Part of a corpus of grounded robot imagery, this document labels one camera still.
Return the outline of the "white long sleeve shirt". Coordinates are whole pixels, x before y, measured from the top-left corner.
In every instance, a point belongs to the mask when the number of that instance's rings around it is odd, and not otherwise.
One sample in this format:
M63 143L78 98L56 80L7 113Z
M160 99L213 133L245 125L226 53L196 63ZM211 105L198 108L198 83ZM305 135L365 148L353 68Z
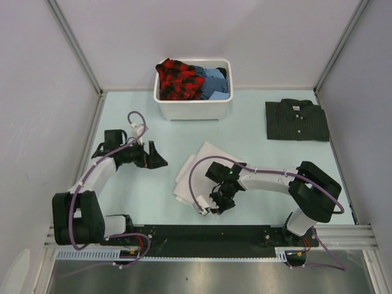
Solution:
M226 153L225 151L219 149L208 141L204 142L197 154L191 154L189 156L188 160L186 160L186 163L180 169L180 172L175 179L176 186L173 193L177 201L181 202L182 204L189 205L191 208L194 209L196 213L198 212L192 206L194 203L194 199L192 198L189 189L189 175L192 167L200 159L208 156L223 156L235 160L236 162L243 162L242 159L239 159L229 153ZM208 179L205 176L209 166L213 162L218 162L227 167L231 167L233 165L231 162L224 159L208 159L198 164L192 174L191 180L192 190L194 192L195 198L197 198L199 195L209 196L213 187L217 185L214 181Z

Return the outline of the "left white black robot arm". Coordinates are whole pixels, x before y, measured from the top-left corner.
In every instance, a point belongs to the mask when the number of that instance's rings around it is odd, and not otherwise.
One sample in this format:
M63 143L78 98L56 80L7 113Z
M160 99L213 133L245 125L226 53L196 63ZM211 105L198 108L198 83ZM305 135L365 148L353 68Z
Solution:
M99 204L107 181L124 164L154 170L166 167L167 161L157 152L153 141L149 150L138 140L125 143L124 130L104 132L104 141L93 153L89 167L67 191L52 198L53 231L56 244L73 245L78 250L89 244L130 244L135 229L128 214L109 215Z

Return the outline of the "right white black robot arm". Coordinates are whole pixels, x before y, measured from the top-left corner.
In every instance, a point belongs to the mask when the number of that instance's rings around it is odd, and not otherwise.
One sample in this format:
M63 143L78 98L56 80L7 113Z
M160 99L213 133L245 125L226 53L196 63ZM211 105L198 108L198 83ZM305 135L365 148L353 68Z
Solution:
M239 191L265 190L287 194L297 204L281 230L283 240L298 245L316 223L328 223L337 207L341 185L312 162L303 161L288 170L257 170L244 162L231 167L213 162L205 176L217 184L210 193L214 214L222 214L235 207L234 196Z

